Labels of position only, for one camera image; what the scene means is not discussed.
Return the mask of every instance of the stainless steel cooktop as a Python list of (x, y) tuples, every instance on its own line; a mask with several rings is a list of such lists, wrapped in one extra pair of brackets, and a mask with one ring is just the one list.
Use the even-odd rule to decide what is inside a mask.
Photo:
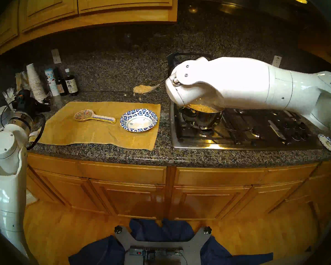
[(170, 104), (172, 145), (178, 149), (302, 150), (322, 149), (317, 135), (299, 115), (278, 110), (227, 108), (221, 121), (202, 130), (185, 122), (176, 104)]

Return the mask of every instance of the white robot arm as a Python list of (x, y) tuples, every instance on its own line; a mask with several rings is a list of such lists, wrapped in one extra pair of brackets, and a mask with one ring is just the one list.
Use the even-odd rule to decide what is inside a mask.
[[(17, 110), (0, 132), (0, 231), (31, 264), (38, 264), (29, 251), (23, 231), (26, 206), (26, 144), (33, 128), (34, 117), (37, 113), (50, 111), (50, 107), (31, 98), (28, 90), (20, 91), (16, 99), (14, 107)], [(28, 149), (39, 140), (42, 130), (44, 127)]]
[(331, 123), (331, 72), (306, 74), (250, 58), (201, 57), (176, 66), (166, 88), (181, 106), (202, 98), (203, 104), (222, 108), (293, 111), (323, 130)]

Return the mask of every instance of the backsplash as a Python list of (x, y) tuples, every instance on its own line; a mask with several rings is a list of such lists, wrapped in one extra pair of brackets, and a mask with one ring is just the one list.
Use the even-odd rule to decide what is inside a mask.
[[(297, 48), (300, 28), (269, 16), (225, 14), (210, 7), (198, 13), (179, 3), (175, 25), (113, 25), (57, 33), (33, 40), (0, 56), (2, 90), (15, 85), (15, 72), (34, 63), (41, 79), (44, 69), (70, 68), (82, 91), (132, 91), (139, 84), (156, 84), (167, 75), (166, 56), (197, 52), (217, 57), (250, 57), (272, 63), (282, 56), (281, 68), (314, 73), (331, 65)], [(54, 64), (51, 49), (59, 49), (61, 64)], [(165, 91), (161, 87), (156, 91)]]

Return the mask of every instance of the range hood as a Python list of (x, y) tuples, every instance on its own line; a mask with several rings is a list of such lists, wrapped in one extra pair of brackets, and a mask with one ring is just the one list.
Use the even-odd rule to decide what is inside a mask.
[(307, 26), (316, 23), (321, 15), (312, 4), (295, 0), (207, 0), (220, 3), (219, 10), (228, 14), (241, 14), (254, 10), (281, 18), (294, 24)]

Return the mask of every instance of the bottle label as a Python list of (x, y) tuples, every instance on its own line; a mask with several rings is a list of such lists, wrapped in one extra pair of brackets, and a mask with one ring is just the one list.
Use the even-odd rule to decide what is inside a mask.
[(61, 93), (65, 93), (65, 91), (64, 91), (64, 89), (63, 89), (63, 87), (62, 87), (61, 84), (57, 84), (56, 87), (58, 88), (60, 94)]
[(78, 91), (75, 79), (66, 80), (66, 85), (69, 93), (75, 93)]

